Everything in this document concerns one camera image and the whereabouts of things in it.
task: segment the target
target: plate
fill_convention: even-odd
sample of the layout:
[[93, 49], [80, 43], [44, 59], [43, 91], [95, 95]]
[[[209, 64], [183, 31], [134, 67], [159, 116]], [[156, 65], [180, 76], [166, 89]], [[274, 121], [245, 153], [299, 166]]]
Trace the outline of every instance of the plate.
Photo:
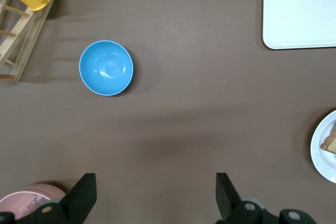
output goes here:
[[336, 124], [336, 111], [327, 115], [317, 126], [311, 140], [310, 154], [314, 166], [327, 180], [336, 183], [336, 154], [321, 149], [321, 144], [330, 135]]

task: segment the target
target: pink container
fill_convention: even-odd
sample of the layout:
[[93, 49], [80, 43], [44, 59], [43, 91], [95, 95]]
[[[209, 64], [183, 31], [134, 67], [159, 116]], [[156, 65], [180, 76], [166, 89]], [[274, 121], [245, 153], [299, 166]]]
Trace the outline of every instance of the pink container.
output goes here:
[[63, 198], [65, 192], [46, 184], [25, 187], [9, 194], [0, 200], [0, 212], [12, 212], [18, 220], [33, 212], [36, 208], [51, 199]]

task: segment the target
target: screw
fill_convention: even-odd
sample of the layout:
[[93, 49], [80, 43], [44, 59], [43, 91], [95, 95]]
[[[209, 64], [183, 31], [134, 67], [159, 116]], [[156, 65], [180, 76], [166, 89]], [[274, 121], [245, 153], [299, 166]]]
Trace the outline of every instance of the screw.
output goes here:
[[246, 203], [245, 208], [249, 211], [254, 211], [256, 210], [256, 207], [252, 203]]
[[288, 217], [291, 218], [292, 220], [301, 220], [300, 215], [294, 211], [288, 212]]
[[45, 214], [45, 213], [47, 213], [47, 212], [50, 212], [52, 210], [52, 207], [45, 207], [45, 208], [43, 208], [42, 210], [41, 210], [41, 213], [42, 214]]

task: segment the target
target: cake slice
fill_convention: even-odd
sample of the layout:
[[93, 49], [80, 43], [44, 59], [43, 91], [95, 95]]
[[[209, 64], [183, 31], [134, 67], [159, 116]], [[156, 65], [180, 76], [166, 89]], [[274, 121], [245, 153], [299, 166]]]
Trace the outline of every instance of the cake slice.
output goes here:
[[321, 144], [321, 148], [336, 154], [336, 125], [331, 130], [330, 135]]

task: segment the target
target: white tray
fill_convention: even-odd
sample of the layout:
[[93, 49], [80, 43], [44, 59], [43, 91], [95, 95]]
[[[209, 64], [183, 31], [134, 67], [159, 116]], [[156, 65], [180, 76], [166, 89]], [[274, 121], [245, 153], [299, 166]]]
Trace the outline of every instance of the white tray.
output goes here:
[[264, 0], [262, 33], [272, 49], [335, 47], [336, 0]]

